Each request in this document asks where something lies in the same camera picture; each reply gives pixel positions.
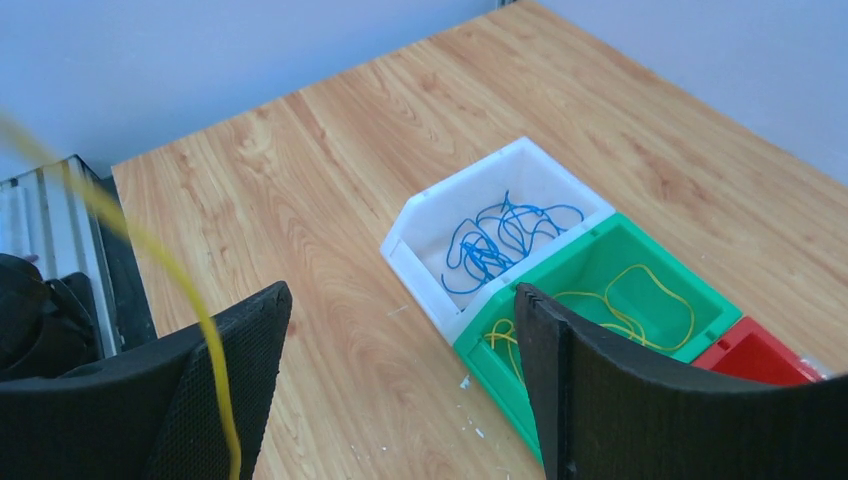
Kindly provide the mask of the green plastic bin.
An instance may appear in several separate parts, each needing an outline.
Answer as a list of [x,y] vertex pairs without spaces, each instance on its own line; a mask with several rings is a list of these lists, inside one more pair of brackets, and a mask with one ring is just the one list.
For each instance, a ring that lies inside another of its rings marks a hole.
[[508,281],[454,344],[459,358],[541,455],[523,384],[514,297],[529,283],[582,317],[662,355],[692,363],[742,317],[741,310],[623,214],[579,235]]

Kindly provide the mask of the red plastic bin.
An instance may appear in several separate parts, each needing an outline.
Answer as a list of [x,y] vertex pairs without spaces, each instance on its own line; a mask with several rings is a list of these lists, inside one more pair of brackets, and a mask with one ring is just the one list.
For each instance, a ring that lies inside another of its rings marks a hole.
[[729,328],[692,364],[704,370],[776,386],[796,386],[826,378],[750,316]]

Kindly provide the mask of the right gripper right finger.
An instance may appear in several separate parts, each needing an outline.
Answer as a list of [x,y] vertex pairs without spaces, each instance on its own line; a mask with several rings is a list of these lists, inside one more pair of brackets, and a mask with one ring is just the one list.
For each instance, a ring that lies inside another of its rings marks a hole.
[[550,479],[843,479],[847,380],[778,387],[679,362],[520,283],[517,340]]

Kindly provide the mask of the aluminium frame rail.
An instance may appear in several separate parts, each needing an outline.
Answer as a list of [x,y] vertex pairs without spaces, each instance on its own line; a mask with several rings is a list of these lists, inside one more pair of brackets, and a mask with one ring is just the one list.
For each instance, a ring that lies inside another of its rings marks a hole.
[[81,302],[93,317],[103,357],[158,338],[134,251],[87,210],[60,175],[85,176],[119,199],[112,176],[101,178],[77,155],[1,181],[1,251],[32,257],[42,277],[84,274]]

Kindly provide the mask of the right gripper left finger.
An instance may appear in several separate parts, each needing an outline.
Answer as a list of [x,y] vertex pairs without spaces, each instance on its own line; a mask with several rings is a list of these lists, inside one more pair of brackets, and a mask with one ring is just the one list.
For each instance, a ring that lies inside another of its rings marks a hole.
[[[292,303],[278,281],[215,317],[244,479],[261,451]],[[229,462],[195,325],[59,378],[1,386],[5,479],[225,479]]]

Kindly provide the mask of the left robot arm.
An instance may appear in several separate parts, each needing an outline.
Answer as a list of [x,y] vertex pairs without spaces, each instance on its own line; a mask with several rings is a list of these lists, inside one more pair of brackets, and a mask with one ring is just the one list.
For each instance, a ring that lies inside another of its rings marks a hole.
[[22,257],[1,255],[1,380],[57,378],[103,358],[91,281],[45,279]]

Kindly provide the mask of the white plastic bin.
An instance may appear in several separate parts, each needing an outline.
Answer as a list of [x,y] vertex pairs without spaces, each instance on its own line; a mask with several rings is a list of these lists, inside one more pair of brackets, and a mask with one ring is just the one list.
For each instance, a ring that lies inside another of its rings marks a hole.
[[380,252],[453,345],[508,281],[614,212],[523,137],[412,196]]

